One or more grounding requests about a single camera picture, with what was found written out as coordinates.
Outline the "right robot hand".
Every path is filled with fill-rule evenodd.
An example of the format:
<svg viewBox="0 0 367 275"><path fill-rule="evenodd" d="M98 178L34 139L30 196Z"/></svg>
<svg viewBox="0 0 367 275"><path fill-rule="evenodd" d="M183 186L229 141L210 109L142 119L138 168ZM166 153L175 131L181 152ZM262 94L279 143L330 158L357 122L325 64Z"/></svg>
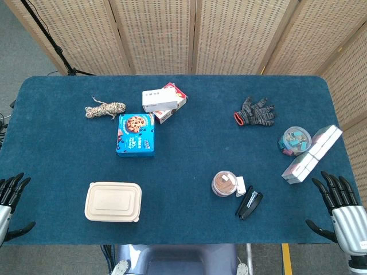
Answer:
<svg viewBox="0 0 367 275"><path fill-rule="evenodd" d="M317 235L337 243L346 254L366 256L366 210L344 177L326 171L321 171L321 175L326 183L317 178L312 178L312 182L322 196L334 230L322 229L309 219L306 224Z"/></svg>

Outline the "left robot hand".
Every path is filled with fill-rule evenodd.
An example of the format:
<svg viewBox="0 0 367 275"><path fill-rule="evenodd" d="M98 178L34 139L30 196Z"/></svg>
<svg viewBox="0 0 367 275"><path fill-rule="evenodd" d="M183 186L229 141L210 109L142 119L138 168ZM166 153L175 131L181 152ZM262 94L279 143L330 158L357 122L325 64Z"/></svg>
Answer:
<svg viewBox="0 0 367 275"><path fill-rule="evenodd" d="M1 246L14 238L18 238L30 232L36 225L35 221L30 222L24 228L9 230L11 218L16 210L24 188L31 181L31 177L25 178L21 172L8 179L1 179Z"/></svg>

